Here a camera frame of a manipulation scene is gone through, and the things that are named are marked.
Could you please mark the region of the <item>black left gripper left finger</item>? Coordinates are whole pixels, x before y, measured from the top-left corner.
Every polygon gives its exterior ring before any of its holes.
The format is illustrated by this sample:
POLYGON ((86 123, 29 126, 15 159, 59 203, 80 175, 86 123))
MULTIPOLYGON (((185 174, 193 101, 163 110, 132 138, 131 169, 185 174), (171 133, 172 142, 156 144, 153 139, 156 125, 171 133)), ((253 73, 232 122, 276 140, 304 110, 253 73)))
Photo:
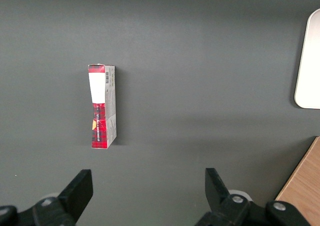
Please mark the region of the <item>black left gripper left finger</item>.
POLYGON ((81 170, 57 196, 47 196, 18 212, 13 205, 0 207, 1 225, 76 225, 93 196, 92 171, 81 170))

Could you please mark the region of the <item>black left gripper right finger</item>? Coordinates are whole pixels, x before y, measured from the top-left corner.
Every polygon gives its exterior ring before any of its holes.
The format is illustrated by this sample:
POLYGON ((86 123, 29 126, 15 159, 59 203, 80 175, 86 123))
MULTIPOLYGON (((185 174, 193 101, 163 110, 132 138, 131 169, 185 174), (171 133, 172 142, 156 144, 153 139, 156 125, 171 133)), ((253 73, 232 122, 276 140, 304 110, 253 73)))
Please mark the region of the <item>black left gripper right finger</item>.
POLYGON ((210 211, 196 225, 310 225, 288 202, 273 200, 261 207, 230 193, 215 168, 205 169, 205 195, 210 211))

